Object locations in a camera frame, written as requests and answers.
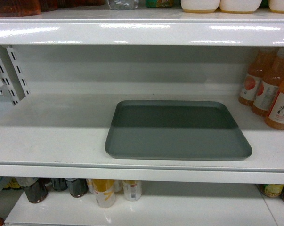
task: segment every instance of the white metal shelf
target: white metal shelf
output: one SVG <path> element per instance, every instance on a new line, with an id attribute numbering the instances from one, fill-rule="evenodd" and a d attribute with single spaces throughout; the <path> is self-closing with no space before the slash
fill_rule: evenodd
<path id="1" fill-rule="evenodd" d="M 143 194 L 130 202 L 117 194 L 114 205 L 98 207 L 91 193 L 73 198 L 68 191 L 49 192 L 38 204 L 23 194 L 6 225 L 79 226 L 276 226 L 255 185 L 143 181 Z"/>
<path id="2" fill-rule="evenodd" d="M 219 101 L 253 154 L 243 161 L 114 159 L 104 144 L 125 99 Z M 234 95 L 31 94 L 0 120 L 0 175 L 284 184 L 284 131 L 269 128 Z"/>
<path id="3" fill-rule="evenodd" d="M 107 5 L 0 18 L 0 44 L 284 46 L 284 14 L 184 13 L 180 6 L 114 11 Z"/>

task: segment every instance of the clear plastic bottle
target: clear plastic bottle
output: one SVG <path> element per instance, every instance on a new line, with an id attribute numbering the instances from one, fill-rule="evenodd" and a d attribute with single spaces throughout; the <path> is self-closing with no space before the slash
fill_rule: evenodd
<path id="1" fill-rule="evenodd" d="M 79 198 L 87 192 L 85 179 L 65 178 L 68 190 L 72 197 Z"/>
<path id="2" fill-rule="evenodd" d="M 276 57 L 276 48 L 261 47 L 257 57 L 248 68 L 247 75 L 240 92 L 239 102 L 246 106 L 251 106 L 256 97 L 257 90 L 264 73 L 271 68 Z"/>
<path id="3" fill-rule="evenodd" d="M 284 48 L 280 48 L 271 69 L 263 76 L 256 94 L 252 111 L 260 116 L 266 116 L 269 108 L 284 80 Z"/>
<path id="4" fill-rule="evenodd" d="M 108 208 L 114 204 L 114 180 L 93 179 L 94 194 L 99 207 Z"/>
<path id="5" fill-rule="evenodd" d="M 277 184 L 263 184 L 260 185 L 260 191 L 267 197 L 276 198 L 281 195 L 284 185 Z"/>
<path id="6" fill-rule="evenodd" d="M 38 178 L 15 177 L 15 179 L 24 190 L 29 202 L 39 203 L 47 197 L 48 191 Z"/>
<path id="7" fill-rule="evenodd" d="M 128 201 L 136 201 L 142 195 L 142 182 L 140 180 L 123 180 L 124 197 Z"/>
<path id="8" fill-rule="evenodd" d="M 0 0 L 0 17 L 31 16 L 40 13 L 39 0 Z"/>
<path id="9" fill-rule="evenodd" d="M 284 81 L 280 84 L 265 123 L 274 129 L 284 130 Z"/>

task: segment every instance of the dark bottle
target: dark bottle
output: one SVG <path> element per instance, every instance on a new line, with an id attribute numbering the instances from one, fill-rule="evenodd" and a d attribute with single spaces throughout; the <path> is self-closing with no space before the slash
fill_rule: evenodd
<path id="1" fill-rule="evenodd" d="M 29 202 L 39 203 L 47 197 L 48 191 L 38 178 L 15 177 L 15 179 L 24 190 Z"/>
<path id="2" fill-rule="evenodd" d="M 58 9 L 58 0 L 39 0 L 42 12 Z"/>
<path id="3" fill-rule="evenodd" d="M 0 0 L 0 17 L 31 16 L 40 13 L 39 0 Z"/>
<path id="4" fill-rule="evenodd" d="M 55 191 L 64 191 L 67 189 L 66 181 L 64 178 L 51 178 L 52 186 Z"/>
<path id="5" fill-rule="evenodd" d="M 87 192 L 85 179 L 65 178 L 68 190 L 72 197 L 79 198 Z"/>

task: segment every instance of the bottle label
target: bottle label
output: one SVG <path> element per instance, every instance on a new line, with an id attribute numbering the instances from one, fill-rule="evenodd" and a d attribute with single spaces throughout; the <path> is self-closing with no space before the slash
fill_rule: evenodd
<path id="1" fill-rule="evenodd" d="M 100 207 L 108 208 L 113 205 L 115 201 L 114 186 L 111 186 L 104 192 L 94 191 L 96 201 Z"/>
<path id="2" fill-rule="evenodd" d="M 268 111 L 278 90 L 278 86 L 269 85 L 262 81 L 254 101 L 255 107 L 263 111 Z"/>
<path id="3" fill-rule="evenodd" d="M 284 124 L 284 94 L 278 93 L 276 99 L 274 100 L 274 105 L 271 107 L 268 118 Z"/>
<path id="4" fill-rule="evenodd" d="M 15 177 L 21 187 L 28 187 L 34 184 L 38 178 Z"/>
<path id="5" fill-rule="evenodd" d="M 254 100 L 262 78 L 247 74 L 240 96 L 246 100 Z"/>
<path id="6" fill-rule="evenodd" d="M 125 198 L 130 201 L 138 200 L 142 195 L 142 183 L 139 180 L 135 184 L 123 181 L 123 189 Z"/>

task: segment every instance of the lower shelf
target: lower shelf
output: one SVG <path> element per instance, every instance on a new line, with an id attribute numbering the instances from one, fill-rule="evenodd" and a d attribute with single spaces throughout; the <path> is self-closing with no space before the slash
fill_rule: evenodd
<path id="1" fill-rule="evenodd" d="M 277 225 L 252 184 L 142 183 L 138 201 L 127 201 L 120 193 L 107 209 L 98 207 L 91 193 L 73 198 L 68 191 L 51 191 L 39 204 L 29 203 L 23 193 L 6 225 Z"/>

